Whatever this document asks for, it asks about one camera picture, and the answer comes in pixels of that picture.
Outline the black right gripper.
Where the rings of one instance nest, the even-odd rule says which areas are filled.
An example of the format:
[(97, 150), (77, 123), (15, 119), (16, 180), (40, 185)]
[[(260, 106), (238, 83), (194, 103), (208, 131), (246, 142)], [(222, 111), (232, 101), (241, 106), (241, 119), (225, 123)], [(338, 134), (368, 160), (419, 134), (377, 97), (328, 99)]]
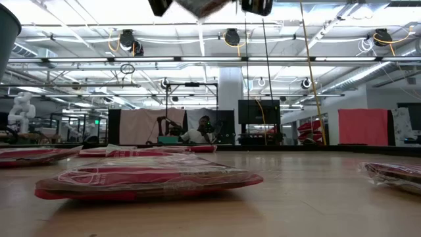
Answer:
[(273, 0), (242, 0), (241, 8), (248, 13), (268, 16), (272, 11)]

